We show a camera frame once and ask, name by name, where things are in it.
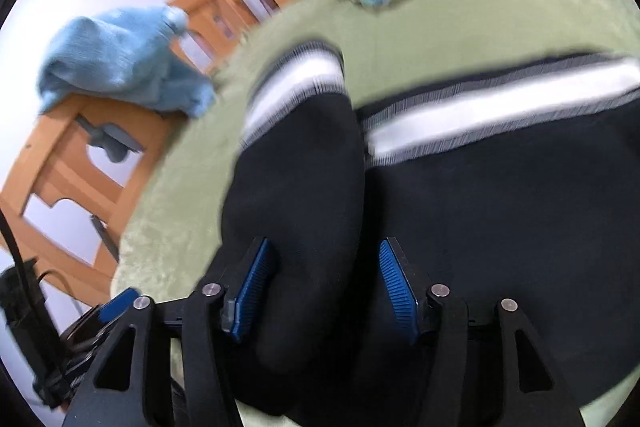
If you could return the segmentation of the black pants with white stripe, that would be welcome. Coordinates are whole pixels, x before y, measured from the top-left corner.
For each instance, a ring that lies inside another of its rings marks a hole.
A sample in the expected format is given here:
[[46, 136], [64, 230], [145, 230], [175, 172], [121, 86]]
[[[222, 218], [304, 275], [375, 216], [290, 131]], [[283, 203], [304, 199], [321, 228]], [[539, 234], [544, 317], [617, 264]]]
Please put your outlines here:
[[414, 426], [426, 340], [401, 336], [378, 254], [393, 237], [484, 332], [515, 300], [578, 407], [639, 365], [639, 61], [545, 57], [355, 107], [309, 41], [248, 91], [215, 261], [270, 245], [232, 395], [302, 426]]

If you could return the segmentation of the light blue fleece garment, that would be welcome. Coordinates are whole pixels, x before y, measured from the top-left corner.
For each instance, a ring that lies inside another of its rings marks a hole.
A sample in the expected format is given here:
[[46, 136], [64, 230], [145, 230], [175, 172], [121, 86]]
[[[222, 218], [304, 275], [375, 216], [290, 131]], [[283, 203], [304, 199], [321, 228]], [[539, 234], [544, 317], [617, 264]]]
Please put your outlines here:
[[215, 101], [212, 80], [171, 51], [188, 27], [188, 14], [170, 5], [74, 18], [43, 57], [37, 80], [40, 112], [80, 94], [202, 117]]

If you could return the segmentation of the green bed blanket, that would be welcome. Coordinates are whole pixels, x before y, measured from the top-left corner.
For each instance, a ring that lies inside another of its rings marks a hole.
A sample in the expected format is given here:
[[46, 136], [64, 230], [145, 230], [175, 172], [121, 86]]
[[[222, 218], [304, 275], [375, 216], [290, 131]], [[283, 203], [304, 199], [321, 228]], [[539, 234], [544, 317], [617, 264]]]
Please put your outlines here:
[[[634, 0], [400, 0], [372, 10], [349, 0], [289, 4], [244, 37], [216, 74], [214, 105], [172, 136], [122, 236], [115, 289], [134, 286], [168, 301], [189, 297], [203, 280], [220, 245], [250, 85], [309, 41], [340, 52], [349, 98], [361, 107], [545, 57], [606, 52], [639, 61], [639, 11]], [[301, 426], [235, 403], [243, 426]]]

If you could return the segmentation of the wooden bed frame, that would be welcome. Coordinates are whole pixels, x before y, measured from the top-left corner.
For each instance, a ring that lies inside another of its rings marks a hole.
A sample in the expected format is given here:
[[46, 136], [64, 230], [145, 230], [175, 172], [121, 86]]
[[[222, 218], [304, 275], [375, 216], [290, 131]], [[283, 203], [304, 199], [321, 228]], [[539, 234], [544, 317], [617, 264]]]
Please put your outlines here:
[[[293, 0], [262, 0], [280, 8]], [[174, 0], [189, 17], [188, 33], [213, 72], [257, 16], [246, 0]], [[125, 102], [74, 95], [36, 127], [1, 192], [23, 257], [37, 274], [88, 306], [105, 303], [117, 267], [116, 249], [180, 115], [158, 115]], [[87, 258], [55, 243], [32, 221], [32, 202], [69, 200], [87, 213], [96, 245]]]

